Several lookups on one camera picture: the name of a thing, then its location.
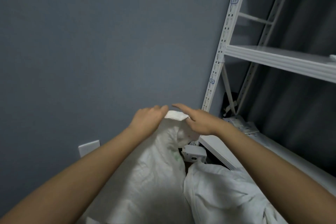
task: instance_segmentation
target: forearm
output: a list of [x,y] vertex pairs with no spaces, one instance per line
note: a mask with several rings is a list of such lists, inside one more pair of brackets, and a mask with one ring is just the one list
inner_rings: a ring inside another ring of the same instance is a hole
[[74,223],[142,140],[135,131],[125,129],[28,195],[0,224]]
[[218,137],[289,223],[333,223],[336,199],[281,157],[224,121]]

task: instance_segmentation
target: blue label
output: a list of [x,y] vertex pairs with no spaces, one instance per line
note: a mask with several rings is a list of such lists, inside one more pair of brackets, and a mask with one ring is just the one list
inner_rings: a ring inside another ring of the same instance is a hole
[[238,0],[231,0],[231,4],[237,4],[238,3]]

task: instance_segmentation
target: left hand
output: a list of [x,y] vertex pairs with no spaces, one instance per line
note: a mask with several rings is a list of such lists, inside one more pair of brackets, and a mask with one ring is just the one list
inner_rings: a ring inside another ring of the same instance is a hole
[[158,128],[161,120],[166,116],[168,105],[138,110],[128,128],[139,134],[143,140],[148,138]]

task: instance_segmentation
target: hand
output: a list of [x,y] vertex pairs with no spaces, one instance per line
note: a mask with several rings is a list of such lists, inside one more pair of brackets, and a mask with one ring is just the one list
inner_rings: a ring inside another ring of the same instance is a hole
[[158,128],[161,120],[166,116],[169,108],[168,105],[138,110],[128,128],[141,136],[142,140],[148,138]]
[[194,110],[183,104],[173,104],[174,107],[181,109],[185,114],[189,115],[185,121],[190,126],[190,128],[199,133],[200,135],[217,136],[219,128],[223,125],[224,121],[217,118],[206,111]]

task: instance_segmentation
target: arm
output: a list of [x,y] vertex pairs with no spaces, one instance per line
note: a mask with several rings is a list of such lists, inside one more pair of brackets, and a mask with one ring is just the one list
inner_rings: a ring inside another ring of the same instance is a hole
[[336,223],[336,198],[308,175],[230,123],[183,104],[173,106],[190,116],[192,130],[225,143],[288,223]]
[[124,159],[158,127],[168,106],[137,111],[131,124],[111,141],[37,188],[0,224],[74,223]]

